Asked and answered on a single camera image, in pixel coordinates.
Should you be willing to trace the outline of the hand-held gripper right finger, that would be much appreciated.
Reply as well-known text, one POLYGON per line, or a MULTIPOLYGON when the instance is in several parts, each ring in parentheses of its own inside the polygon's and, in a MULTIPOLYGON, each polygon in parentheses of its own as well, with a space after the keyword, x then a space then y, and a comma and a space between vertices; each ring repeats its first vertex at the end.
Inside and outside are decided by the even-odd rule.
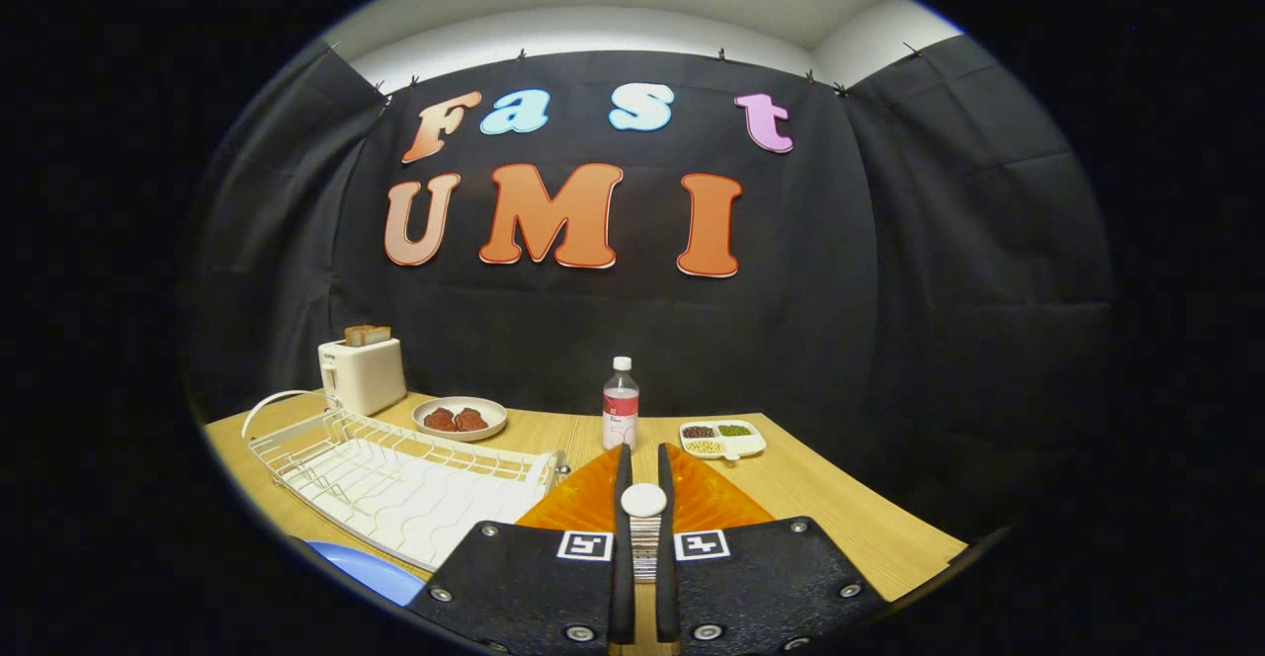
POLYGON ((672 444, 657 555, 657 633, 678 655, 826 650, 889 610, 872 580, 808 516, 773 518, 672 444))

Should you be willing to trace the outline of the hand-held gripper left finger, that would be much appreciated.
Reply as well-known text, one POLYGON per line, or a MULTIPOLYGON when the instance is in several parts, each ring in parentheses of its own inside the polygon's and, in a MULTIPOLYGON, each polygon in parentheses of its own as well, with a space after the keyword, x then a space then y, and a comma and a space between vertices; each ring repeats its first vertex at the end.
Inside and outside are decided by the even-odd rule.
POLYGON ((607 655, 635 638, 632 455, 591 459, 515 523, 479 521, 406 609, 497 655, 607 655))

